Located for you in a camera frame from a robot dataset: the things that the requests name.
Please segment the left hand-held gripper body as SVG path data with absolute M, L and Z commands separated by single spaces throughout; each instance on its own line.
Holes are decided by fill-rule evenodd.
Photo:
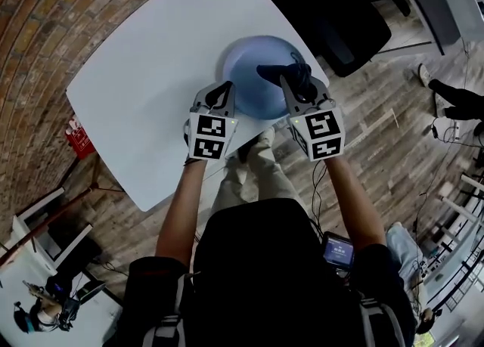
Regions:
M 216 82 L 203 88 L 194 98 L 189 117 L 184 124 L 184 139 L 188 146 L 190 161 L 224 158 L 234 136 L 238 125 L 238 120 L 234 118 L 234 83 L 232 94 L 225 107 L 216 108 L 206 105 L 206 94 L 222 83 Z

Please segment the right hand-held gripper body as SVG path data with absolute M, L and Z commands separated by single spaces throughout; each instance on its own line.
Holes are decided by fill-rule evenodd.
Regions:
M 287 123 L 293 140 L 310 161 L 325 160 L 343 153 L 345 130 L 341 109 L 329 97 L 288 107 Z

